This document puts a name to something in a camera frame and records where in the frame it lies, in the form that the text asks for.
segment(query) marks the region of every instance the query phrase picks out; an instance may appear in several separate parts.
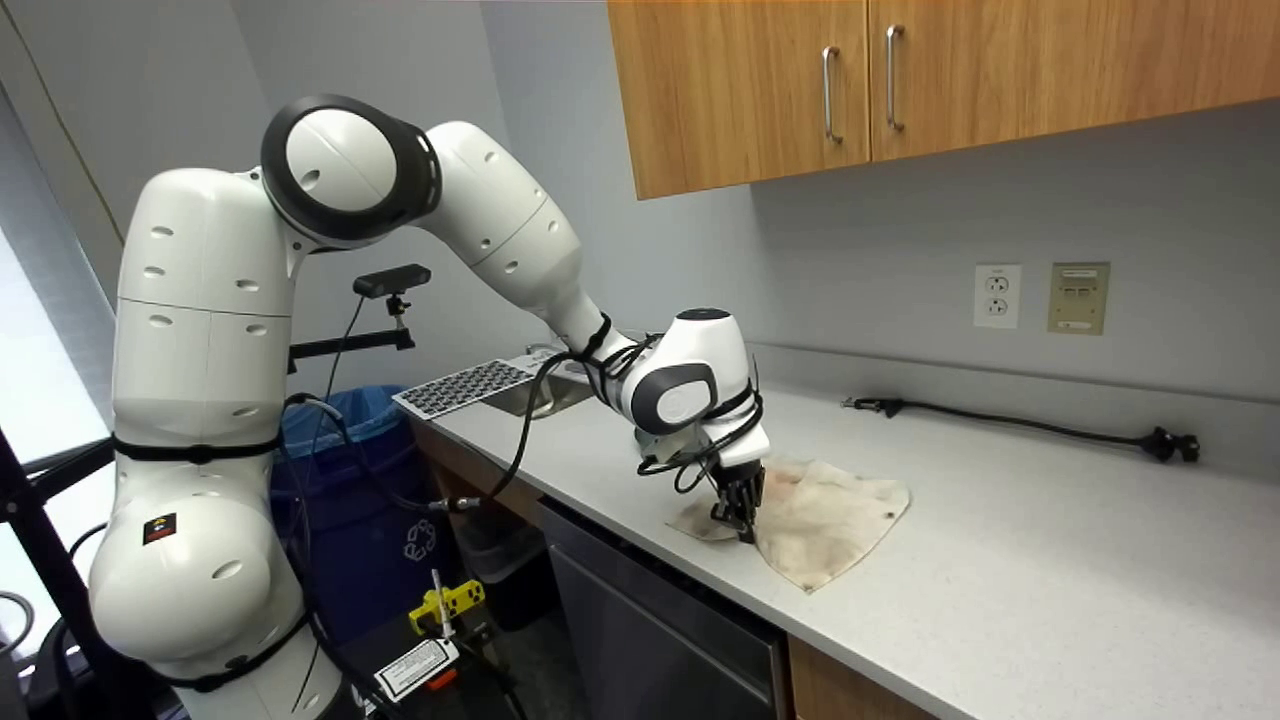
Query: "kitchen counter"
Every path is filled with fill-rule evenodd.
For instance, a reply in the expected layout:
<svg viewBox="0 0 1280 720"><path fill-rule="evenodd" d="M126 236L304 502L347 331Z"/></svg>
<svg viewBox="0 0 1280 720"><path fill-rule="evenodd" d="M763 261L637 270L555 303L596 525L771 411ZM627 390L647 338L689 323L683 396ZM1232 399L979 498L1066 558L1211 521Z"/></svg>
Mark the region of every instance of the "kitchen counter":
<svg viewBox="0 0 1280 720"><path fill-rule="evenodd" d="M746 544L670 529L695 498L637 478L599 405L538 422L524 480L934 716L1274 716L1280 480L763 390L771 452L910 490L910 514L818 591ZM430 429L508 465L517 422Z"/></svg>

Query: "blue bin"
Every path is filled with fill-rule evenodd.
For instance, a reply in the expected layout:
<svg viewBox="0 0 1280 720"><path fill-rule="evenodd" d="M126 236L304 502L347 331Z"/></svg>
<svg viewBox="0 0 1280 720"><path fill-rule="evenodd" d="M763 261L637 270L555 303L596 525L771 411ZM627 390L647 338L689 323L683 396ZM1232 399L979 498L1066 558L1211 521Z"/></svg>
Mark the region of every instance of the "blue bin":
<svg viewBox="0 0 1280 720"><path fill-rule="evenodd" d="M458 568L447 521L387 498L390 490L414 506L430 502L429 465L390 396L390 386L376 386L329 399L351 443L318 409L282 411L282 452L270 470L274 531L306 558L312 603L335 645L414 609L430 568L444 584Z"/></svg>

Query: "white robot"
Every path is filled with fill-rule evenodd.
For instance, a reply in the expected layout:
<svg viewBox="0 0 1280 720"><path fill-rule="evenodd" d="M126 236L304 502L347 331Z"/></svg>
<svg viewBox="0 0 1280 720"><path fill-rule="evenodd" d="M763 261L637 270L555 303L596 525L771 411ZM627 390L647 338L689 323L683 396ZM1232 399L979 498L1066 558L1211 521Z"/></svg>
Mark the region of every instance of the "white robot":
<svg viewBox="0 0 1280 720"><path fill-rule="evenodd" d="M137 206L115 298L115 508L86 575L98 637L156 668L194 720L339 716L304 588L270 531L298 261L429 230L536 314L645 435L679 435L745 538L763 405L726 314L627 341L579 290L555 199L480 130L413 130L360 102L282 110L251 172L176 167Z"/></svg>

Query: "cloth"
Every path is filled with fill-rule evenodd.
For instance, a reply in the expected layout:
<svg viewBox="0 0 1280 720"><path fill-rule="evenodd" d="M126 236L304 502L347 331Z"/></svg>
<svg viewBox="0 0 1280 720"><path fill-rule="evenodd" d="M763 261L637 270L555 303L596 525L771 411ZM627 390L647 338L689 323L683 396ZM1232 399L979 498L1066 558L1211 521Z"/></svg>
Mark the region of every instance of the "cloth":
<svg viewBox="0 0 1280 720"><path fill-rule="evenodd" d="M712 506L689 506L670 529L706 544L735 544L730 529L706 521ZM869 480L824 459L763 459L756 551L782 580L818 591L871 558L907 508L910 494L894 480Z"/></svg>

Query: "cabinet handle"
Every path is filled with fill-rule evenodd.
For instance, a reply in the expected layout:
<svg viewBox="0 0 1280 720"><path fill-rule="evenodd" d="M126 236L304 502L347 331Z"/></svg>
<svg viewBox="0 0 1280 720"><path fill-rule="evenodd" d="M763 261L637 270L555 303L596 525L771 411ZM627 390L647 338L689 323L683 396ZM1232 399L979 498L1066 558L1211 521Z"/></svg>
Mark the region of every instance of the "cabinet handle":
<svg viewBox="0 0 1280 720"><path fill-rule="evenodd" d="M827 139L827 143L845 143L845 135L837 131L837 110L830 110L830 92L837 92L837 90L830 90L830 67L837 67L837 62L840 62L840 48L827 43L827 48L818 51L818 62L824 62L824 139Z"/></svg>
<svg viewBox="0 0 1280 720"><path fill-rule="evenodd" d="M898 25L887 25L882 29L882 123L887 130L903 130L903 120L898 120L898 74L894 74L894 43L907 35L907 29L898 29Z"/></svg>

